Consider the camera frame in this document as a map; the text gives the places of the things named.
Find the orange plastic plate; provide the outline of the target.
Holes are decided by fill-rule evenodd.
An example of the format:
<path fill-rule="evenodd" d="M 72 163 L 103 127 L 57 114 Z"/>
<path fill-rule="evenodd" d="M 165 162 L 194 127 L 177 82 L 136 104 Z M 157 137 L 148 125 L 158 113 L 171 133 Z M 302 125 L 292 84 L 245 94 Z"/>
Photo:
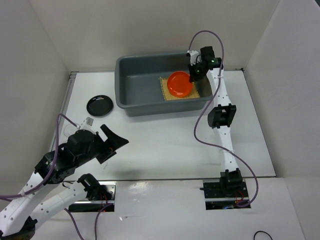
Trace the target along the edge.
<path fill-rule="evenodd" d="M 176 97 L 182 98 L 190 94 L 193 84 L 189 82 L 190 75 L 184 71 L 173 72 L 167 80 L 169 92 Z"/>

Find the woven bamboo placemat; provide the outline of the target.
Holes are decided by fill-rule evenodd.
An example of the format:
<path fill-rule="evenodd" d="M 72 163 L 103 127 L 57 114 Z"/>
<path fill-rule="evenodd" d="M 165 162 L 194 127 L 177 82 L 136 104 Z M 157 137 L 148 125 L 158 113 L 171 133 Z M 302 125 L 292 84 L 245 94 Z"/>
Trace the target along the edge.
<path fill-rule="evenodd" d="M 189 95 L 184 96 L 184 97 L 177 97 L 177 96 L 172 95 L 167 88 L 168 78 L 159 77 L 159 81 L 160 81 L 162 95 L 163 95 L 163 98 L 165 101 L 200 98 L 200 94 L 199 94 L 199 92 L 196 88 L 196 85 L 194 83 L 192 84 L 192 90 L 189 93 Z"/>

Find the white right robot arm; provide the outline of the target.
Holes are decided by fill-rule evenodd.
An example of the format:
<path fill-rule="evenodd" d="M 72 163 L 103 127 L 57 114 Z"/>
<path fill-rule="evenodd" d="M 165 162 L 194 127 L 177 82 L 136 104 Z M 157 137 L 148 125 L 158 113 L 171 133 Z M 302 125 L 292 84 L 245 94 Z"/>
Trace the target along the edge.
<path fill-rule="evenodd" d="M 237 107 L 229 99 L 224 81 L 222 59 L 215 57 L 213 48 L 206 46 L 200 51 L 188 50 L 186 55 L 189 57 L 189 81 L 195 83 L 207 78 L 210 84 L 214 107 L 207 115 L 207 123 L 218 133 L 221 141 L 223 161 L 221 162 L 219 191 L 223 196 L 229 197 L 240 189 L 243 182 L 231 139 L 231 124 Z"/>

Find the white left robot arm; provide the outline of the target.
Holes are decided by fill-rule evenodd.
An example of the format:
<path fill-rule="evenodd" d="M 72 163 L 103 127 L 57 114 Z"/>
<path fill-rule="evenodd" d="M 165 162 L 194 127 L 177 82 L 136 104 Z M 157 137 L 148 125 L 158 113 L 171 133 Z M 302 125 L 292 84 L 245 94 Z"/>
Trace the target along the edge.
<path fill-rule="evenodd" d="M 25 186 L 0 212 L 2 240 L 30 240 L 44 222 L 73 203 L 107 194 L 106 188 L 87 173 L 59 194 L 45 200 L 78 167 L 93 159 L 102 164 L 116 155 L 117 149 L 129 143 L 106 125 L 100 128 L 106 140 L 98 132 L 82 128 L 71 134 L 57 150 L 43 156 Z"/>

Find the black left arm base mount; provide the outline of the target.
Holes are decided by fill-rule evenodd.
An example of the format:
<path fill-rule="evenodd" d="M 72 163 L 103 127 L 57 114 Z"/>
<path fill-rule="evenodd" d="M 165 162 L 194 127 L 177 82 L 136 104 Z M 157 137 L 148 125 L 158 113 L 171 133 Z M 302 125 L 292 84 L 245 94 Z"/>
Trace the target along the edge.
<path fill-rule="evenodd" d="M 67 209 L 71 213 L 98 213 L 115 211 L 115 197 L 117 183 L 115 181 L 100 181 L 103 190 L 96 193 L 94 197 L 84 198 L 76 201 Z"/>

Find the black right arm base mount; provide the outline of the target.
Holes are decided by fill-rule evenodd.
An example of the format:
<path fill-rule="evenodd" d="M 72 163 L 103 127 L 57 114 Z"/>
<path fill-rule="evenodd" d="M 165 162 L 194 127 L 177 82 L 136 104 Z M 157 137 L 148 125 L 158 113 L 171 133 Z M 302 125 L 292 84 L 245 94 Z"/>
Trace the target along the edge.
<path fill-rule="evenodd" d="M 250 200 L 246 182 L 232 189 L 223 190 L 218 179 L 202 181 L 199 188 L 203 192 L 206 210 L 239 209 L 238 203 L 247 204 Z"/>

